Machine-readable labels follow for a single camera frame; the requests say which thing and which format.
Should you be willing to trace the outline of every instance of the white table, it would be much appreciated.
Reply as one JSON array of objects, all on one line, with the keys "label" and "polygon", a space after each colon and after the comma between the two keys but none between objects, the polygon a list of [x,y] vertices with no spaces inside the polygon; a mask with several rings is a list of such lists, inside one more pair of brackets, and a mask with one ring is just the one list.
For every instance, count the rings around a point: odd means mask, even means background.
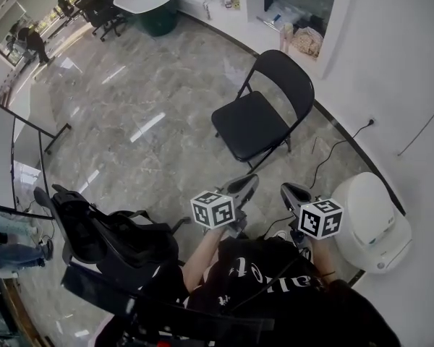
[{"label": "white table", "polygon": [[114,0],[114,5],[137,16],[151,36],[162,36],[176,26],[174,0]]}]

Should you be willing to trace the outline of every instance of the toilet lid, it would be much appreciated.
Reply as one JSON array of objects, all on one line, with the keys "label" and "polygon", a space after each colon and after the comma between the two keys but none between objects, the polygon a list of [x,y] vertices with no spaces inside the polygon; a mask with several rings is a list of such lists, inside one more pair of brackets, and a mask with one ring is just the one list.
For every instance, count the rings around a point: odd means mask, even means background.
[{"label": "toilet lid", "polygon": [[353,178],[347,197],[353,230],[364,244],[380,236],[395,221],[393,204],[383,182],[373,173]]}]

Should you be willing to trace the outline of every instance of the power cord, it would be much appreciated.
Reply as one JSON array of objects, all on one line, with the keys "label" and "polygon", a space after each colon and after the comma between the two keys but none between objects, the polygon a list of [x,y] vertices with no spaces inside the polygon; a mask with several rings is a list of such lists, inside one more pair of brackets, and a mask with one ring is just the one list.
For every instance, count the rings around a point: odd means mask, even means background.
[{"label": "power cord", "polygon": [[272,224],[268,227],[268,229],[267,229],[267,231],[265,232],[265,234],[259,236],[258,239],[264,239],[264,238],[265,238],[265,235],[267,235],[267,233],[270,231],[270,229],[272,228],[272,226],[273,226],[275,223],[279,223],[280,221],[285,221],[285,220],[287,220],[288,218],[294,218],[294,216],[291,215],[291,216],[289,216],[289,217],[280,218],[279,220],[276,220],[276,221],[272,222]]},{"label": "power cord", "polygon": [[[44,211],[44,213],[50,217],[50,215],[45,211],[45,207],[42,207],[42,210]],[[53,237],[55,236],[55,224],[53,223],[54,220],[50,220],[51,222],[51,226],[53,226],[53,232],[51,233],[51,236],[49,236],[48,234],[44,234],[42,235],[41,239],[38,241],[39,244],[43,243],[43,238],[47,237],[48,239],[52,240]]]},{"label": "power cord", "polygon": [[[374,120],[374,119],[369,120],[369,122],[368,122],[368,124],[367,124],[366,126],[363,126],[363,127],[360,127],[360,128],[359,128],[359,130],[355,133],[355,135],[352,137],[352,139],[354,139],[354,138],[359,134],[359,132],[361,132],[363,129],[366,129],[367,127],[371,126],[371,125],[374,124],[374,123],[375,123],[375,120]],[[331,154],[333,153],[333,150],[334,150],[335,146],[341,144],[342,142],[346,142],[346,141],[347,141],[347,140],[344,139],[344,140],[341,140],[340,142],[337,142],[335,145],[333,145],[333,147],[332,147],[331,150],[330,150],[330,154],[329,154],[329,156],[328,156],[328,157],[327,157],[327,158],[326,158],[322,163],[320,163],[320,164],[317,166],[317,169],[315,170],[315,175],[313,176],[313,183],[312,183],[312,185],[310,186],[310,189],[312,189],[312,188],[314,187],[315,182],[317,181],[317,173],[318,173],[318,169],[320,168],[320,166],[323,165],[323,164],[324,164],[328,159],[330,159]]]},{"label": "power cord", "polygon": [[35,200],[33,200],[31,203],[29,203],[29,207],[27,207],[25,210],[23,210],[23,213],[28,213],[30,211],[30,206],[32,206],[32,204],[35,202]]}]

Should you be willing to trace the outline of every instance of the plastic bag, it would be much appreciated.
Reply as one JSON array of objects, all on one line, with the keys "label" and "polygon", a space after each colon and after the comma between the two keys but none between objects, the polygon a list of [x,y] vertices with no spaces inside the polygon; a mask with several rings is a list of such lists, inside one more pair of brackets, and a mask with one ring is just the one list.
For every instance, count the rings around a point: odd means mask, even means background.
[{"label": "plastic bag", "polygon": [[298,29],[292,39],[297,50],[314,58],[318,57],[322,44],[323,36],[311,27]]}]

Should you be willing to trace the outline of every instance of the black folding chair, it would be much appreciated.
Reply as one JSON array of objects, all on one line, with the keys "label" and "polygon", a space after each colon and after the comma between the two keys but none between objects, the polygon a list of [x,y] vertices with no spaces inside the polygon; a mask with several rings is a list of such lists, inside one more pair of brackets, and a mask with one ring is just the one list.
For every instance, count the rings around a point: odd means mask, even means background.
[{"label": "black folding chair", "polygon": [[[254,71],[275,82],[292,104],[296,122],[288,126],[267,99],[249,84]],[[249,94],[241,96],[244,89]],[[315,91],[304,70],[289,56],[278,50],[259,55],[237,98],[212,114],[212,123],[231,154],[240,162],[247,162],[253,173],[267,157],[284,142],[291,152],[290,135],[313,107]],[[253,166],[251,160],[265,155]]]}]

